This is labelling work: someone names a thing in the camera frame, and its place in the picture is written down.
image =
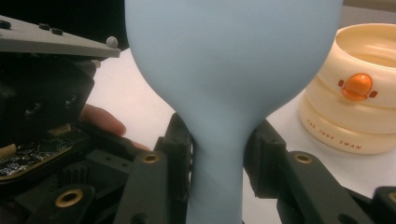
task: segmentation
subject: finger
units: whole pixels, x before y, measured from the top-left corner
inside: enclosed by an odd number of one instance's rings
[[[118,119],[106,110],[93,105],[84,106],[79,120],[89,122],[102,130],[119,136],[126,133],[126,127]]]
[[[144,150],[149,151],[149,148],[148,148],[148,147],[146,147],[146,146],[144,146],[144,145],[142,145],[142,144],[140,144],[140,143],[136,143],[136,142],[134,142],[134,141],[131,141],[131,142],[132,142],[132,144],[134,144],[135,147],[138,147],[138,148],[141,148],[141,149],[144,149]]]

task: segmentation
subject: orange knob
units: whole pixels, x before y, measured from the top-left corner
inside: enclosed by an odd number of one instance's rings
[[[363,101],[373,87],[373,81],[369,75],[356,74],[346,81],[342,89],[343,95],[351,101]]]

